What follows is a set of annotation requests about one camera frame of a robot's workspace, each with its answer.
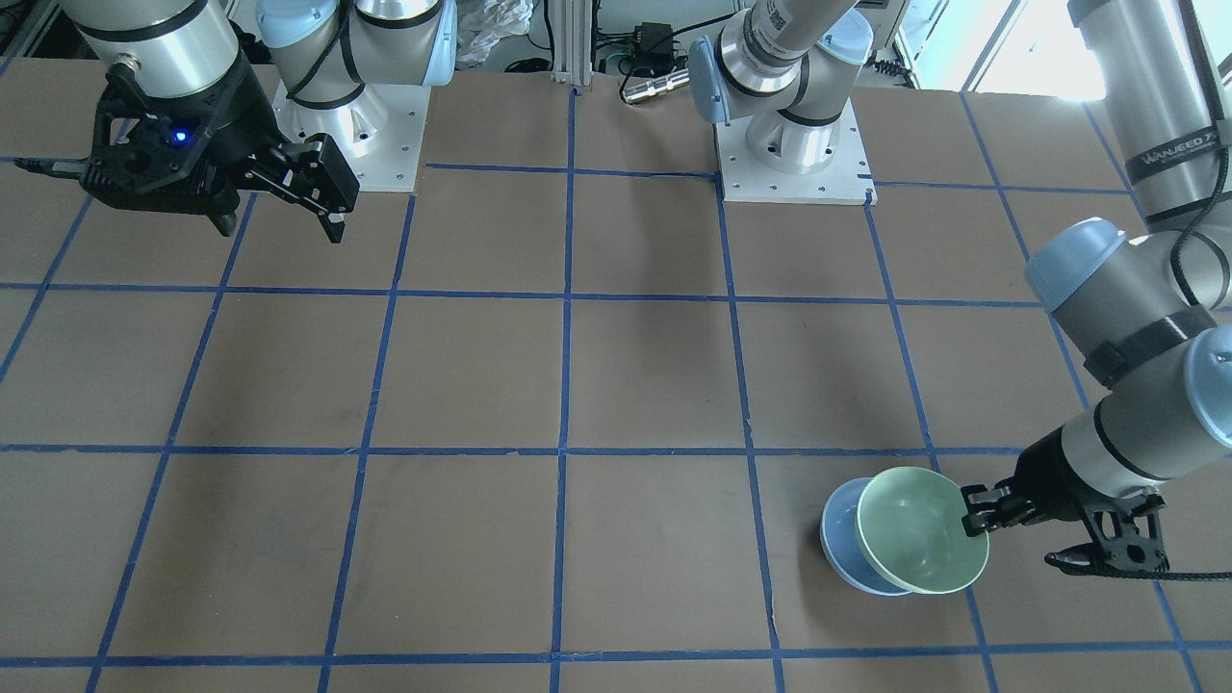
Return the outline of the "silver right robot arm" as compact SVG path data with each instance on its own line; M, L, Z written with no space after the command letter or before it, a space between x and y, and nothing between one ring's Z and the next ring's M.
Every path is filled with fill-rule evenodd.
M257 44L283 88L274 104L217 2L62 7L107 67L91 150L18 166L111 208L206 217L225 237L241 192L269 192L341 242L361 190L411 185L411 111L393 92L440 88L456 65L453 1L260 1Z

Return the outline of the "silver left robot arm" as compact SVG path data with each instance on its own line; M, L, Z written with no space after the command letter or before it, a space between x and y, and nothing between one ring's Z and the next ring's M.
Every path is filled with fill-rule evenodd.
M999 527L1143 517L1159 487L1230 453L1230 100L1190 1L1071 1L1106 80L1124 171L1145 211L1131 238L1092 217L1025 269L1108 395L1027 448L1011 478L960 490L892 469L845 499L854 529L968 541Z

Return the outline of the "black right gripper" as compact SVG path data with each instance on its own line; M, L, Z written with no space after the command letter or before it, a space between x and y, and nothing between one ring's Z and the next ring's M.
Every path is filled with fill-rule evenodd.
M290 143L278 132L271 102L249 65L229 67L219 83L184 97L190 96L202 97L211 109L213 136L207 154L238 195L233 215L198 217L230 237L238 227L241 192L259 189L314 215L330 243L342 240L345 215L355 210L360 182L331 136L312 134Z

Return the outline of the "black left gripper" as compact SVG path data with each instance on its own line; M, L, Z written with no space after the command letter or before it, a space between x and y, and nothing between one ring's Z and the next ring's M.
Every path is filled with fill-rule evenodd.
M1072 469L1060 428L1016 457L1011 485L967 485L961 487L961 496L966 506L961 524L968 538L1019 524L1082 522L1092 509L1108 504L1108 496Z

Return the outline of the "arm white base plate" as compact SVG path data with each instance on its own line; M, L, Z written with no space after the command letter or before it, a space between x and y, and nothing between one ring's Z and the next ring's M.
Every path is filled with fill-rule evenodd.
M423 153L428 100L425 85L367 85L351 104L331 111L308 109L274 92L274 115L290 141L329 134L342 149L365 194L410 194Z
M837 121L818 127L780 113L723 122L715 126L715 143L727 201L855 206L878 201L851 102Z

